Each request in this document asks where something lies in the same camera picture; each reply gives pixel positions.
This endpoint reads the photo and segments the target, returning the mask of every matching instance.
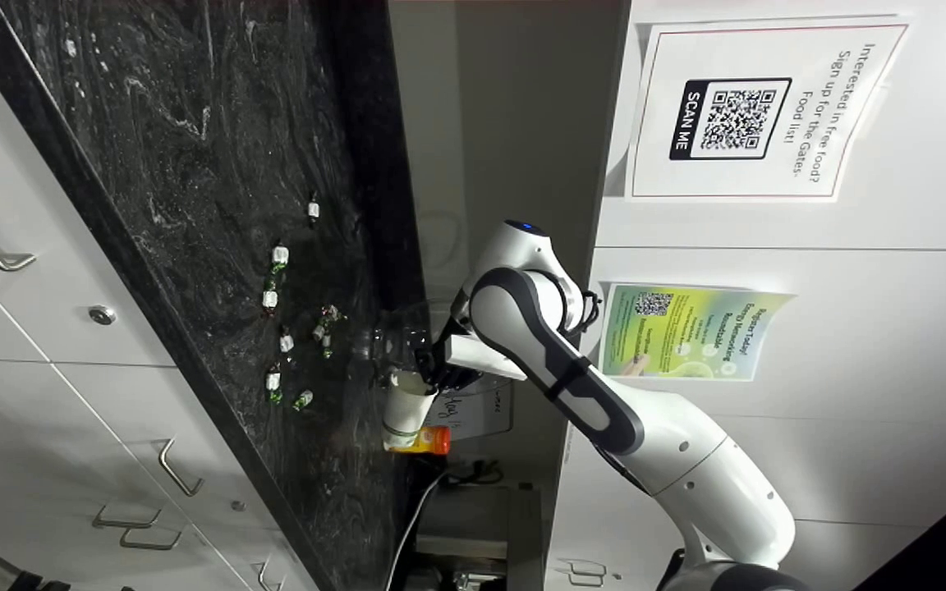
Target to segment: qr code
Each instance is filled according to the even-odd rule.
[[[752,151],[768,134],[777,89],[715,89],[705,107],[699,151]]]
[[[636,315],[665,315],[671,311],[673,295],[671,293],[646,293],[632,301]]]
[[[762,162],[792,78],[690,78],[673,162]]]

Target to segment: orange object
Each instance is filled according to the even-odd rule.
[[[388,444],[388,455],[429,455],[429,456],[447,456],[450,455],[450,427],[424,427],[418,431],[418,438],[411,440],[411,446],[404,444]]]

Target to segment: green label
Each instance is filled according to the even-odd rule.
[[[715,286],[611,286],[604,376],[752,379],[777,293]]]

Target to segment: marble surface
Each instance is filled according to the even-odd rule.
[[[337,99],[389,89],[373,58],[351,58],[358,43],[324,39],[320,11],[0,0],[0,89],[316,583],[353,591],[380,589],[397,543],[380,371],[424,332],[424,301],[411,193],[393,179],[404,151],[393,133],[358,151],[343,134],[369,122],[351,109],[397,99]],[[341,68],[337,89],[337,58],[378,81]],[[293,263],[281,305],[266,311],[274,242]],[[332,355],[316,339],[324,305],[341,311]],[[266,399],[281,332],[294,339],[281,392],[312,392],[304,412]]]

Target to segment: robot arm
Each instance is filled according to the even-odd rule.
[[[485,348],[466,368],[527,379],[611,468],[665,509],[686,545],[665,589],[731,589],[731,577],[777,570],[794,520],[727,431],[681,393],[608,380],[566,339],[584,319],[584,300],[547,238],[505,223],[452,311],[463,339]]]

